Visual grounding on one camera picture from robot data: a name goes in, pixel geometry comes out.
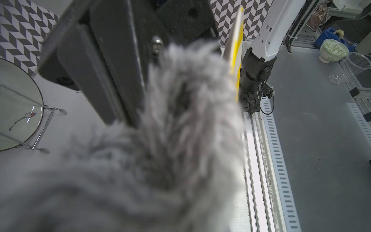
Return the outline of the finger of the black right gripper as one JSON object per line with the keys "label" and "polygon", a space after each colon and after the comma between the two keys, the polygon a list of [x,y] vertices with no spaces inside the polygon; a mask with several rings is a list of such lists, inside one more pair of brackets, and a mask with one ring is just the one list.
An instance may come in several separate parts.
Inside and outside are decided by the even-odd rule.
{"label": "finger of the black right gripper", "polygon": [[136,126],[144,73],[132,1],[73,1],[45,40],[39,74],[81,91],[106,124]]}

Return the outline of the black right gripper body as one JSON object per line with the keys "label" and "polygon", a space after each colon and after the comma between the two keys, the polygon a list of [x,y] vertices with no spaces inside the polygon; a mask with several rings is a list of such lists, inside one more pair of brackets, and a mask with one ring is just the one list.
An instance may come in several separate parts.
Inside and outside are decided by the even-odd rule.
{"label": "black right gripper body", "polygon": [[188,45],[196,40],[215,41],[218,32],[208,1],[128,1],[132,29],[130,55],[149,53],[153,36],[164,45]]}

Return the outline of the yellow white striped plate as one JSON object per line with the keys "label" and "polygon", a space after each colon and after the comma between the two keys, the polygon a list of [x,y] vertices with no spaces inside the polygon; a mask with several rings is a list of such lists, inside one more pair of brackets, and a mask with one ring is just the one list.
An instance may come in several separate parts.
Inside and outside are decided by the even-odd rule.
{"label": "yellow white striped plate", "polygon": [[243,41],[243,15],[244,8],[239,7],[231,32],[225,44],[223,59],[229,65],[229,86],[234,87],[235,101],[239,100],[240,72],[242,64],[242,41]]}

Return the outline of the grey microfibre cloth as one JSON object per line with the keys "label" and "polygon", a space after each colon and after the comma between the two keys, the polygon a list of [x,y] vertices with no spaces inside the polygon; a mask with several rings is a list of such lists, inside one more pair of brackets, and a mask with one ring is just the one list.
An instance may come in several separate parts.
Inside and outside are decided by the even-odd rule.
{"label": "grey microfibre cloth", "polygon": [[243,118],[218,49],[167,47],[148,67],[139,125],[73,139],[1,197],[1,231],[226,231],[244,187]]}

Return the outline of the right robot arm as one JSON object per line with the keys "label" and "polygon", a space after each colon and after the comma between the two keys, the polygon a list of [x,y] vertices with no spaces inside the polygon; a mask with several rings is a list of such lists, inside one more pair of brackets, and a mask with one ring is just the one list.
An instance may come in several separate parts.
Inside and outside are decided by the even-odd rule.
{"label": "right robot arm", "polygon": [[[237,89],[250,113],[258,110],[285,36],[299,32],[316,1],[274,1],[246,53],[242,51],[244,8],[237,7],[225,46],[237,75]],[[73,1],[46,38],[38,65],[48,81],[82,91],[101,119],[137,126],[148,80],[170,43],[216,41],[214,11],[208,1]]]}

